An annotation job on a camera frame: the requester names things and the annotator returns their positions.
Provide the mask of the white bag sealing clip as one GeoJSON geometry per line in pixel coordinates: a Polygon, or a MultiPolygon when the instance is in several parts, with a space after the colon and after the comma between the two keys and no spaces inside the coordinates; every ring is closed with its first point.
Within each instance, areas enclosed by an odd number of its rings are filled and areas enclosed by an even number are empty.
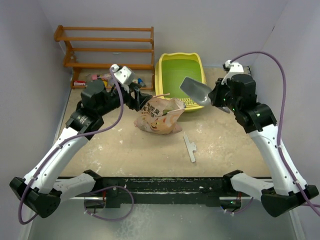
{"type": "Polygon", "coordinates": [[[189,138],[186,134],[183,135],[183,139],[187,148],[187,152],[192,163],[196,162],[196,158],[194,156],[194,152],[197,150],[197,146],[194,142],[190,142],[189,138]]]}

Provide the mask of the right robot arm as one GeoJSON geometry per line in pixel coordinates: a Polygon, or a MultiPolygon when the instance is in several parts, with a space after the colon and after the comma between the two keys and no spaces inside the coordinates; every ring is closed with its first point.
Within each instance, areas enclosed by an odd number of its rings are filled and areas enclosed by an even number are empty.
{"type": "Polygon", "coordinates": [[[250,177],[241,170],[225,174],[222,190],[228,196],[245,193],[262,203],[272,217],[278,217],[317,197],[319,190],[309,185],[297,171],[282,140],[271,108],[257,100],[256,82],[247,74],[227,80],[219,78],[208,97],[215,107],[227,107],[257,146],[272,182],[250,177]]]}

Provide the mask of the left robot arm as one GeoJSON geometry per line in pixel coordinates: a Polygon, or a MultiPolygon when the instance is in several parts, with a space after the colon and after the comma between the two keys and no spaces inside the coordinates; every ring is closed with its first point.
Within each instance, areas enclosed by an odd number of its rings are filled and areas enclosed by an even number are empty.
{"type": "Polygon", "coordinates": [[[110,130],[120,122],[124,106],[138,112],[152,99],[152,95],[140,91],[137,83],[130,83],[125,90],[116,82],[108,91],[102,80],[88,82],[80,97],[76,110],[48,153],[24,177],[14,177],[9,184],[19,199],[18,220],[22,225],[27,224],[22,218],[23,206],[36,216],[47,218],[66,200],[85,193],[91,196],[101,194],[102,177],[92,170],[66,181],[58,182],[57,179],[74,155],[94,135],[104,132],[101,128],[104,115],[120,109],[118,119],[106,128],[110,130]]]}

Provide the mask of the pink cat litter bag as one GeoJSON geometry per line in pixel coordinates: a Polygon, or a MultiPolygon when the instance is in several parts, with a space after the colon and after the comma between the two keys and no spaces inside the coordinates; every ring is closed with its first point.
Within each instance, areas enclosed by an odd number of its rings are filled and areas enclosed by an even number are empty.
{"type": "Polygon", "coordinates": [[[178,119],[185,109],[185,103],[178,98],[154,96],[138,112],[133,124],[142,131],[158,135],[179,133],[182,127],[178,119]]]}

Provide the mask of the grey metal litter scoop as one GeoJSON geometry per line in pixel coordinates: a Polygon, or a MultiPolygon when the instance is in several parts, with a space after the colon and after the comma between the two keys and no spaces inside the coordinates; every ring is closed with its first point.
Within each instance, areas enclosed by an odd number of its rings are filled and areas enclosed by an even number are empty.
{"type": "Polygon", "coordinates": [[[234,112],[235,109],[232,106],[224,105],[224,98],[222,99],[222,103],[214,102],[214,97],[218,96],[215,94],[219,90],[219,87],[226,83],[227,79],[225,77],[218,78],[216,81],[216,85],[218,85],[218,87],[211,89],[208,85],[187,76],[183,79],[179,88],[196,104],[203,107],[211,105],[230,114],[231,112],[234,112]]]}

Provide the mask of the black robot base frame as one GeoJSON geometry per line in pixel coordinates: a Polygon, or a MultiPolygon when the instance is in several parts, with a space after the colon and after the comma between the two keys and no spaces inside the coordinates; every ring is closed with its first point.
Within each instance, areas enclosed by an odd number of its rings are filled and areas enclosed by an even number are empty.
{"type": "Polygon", "coordinates": [[[223,198],[235,200],[239,192],[232,190],[223,177],[135,177],[98,176],[92,190],[77,197],[102,197],[96,192],[107,189],[106,207],[119,208],[122,204],[205,205],[219,207],[223,198]]]}

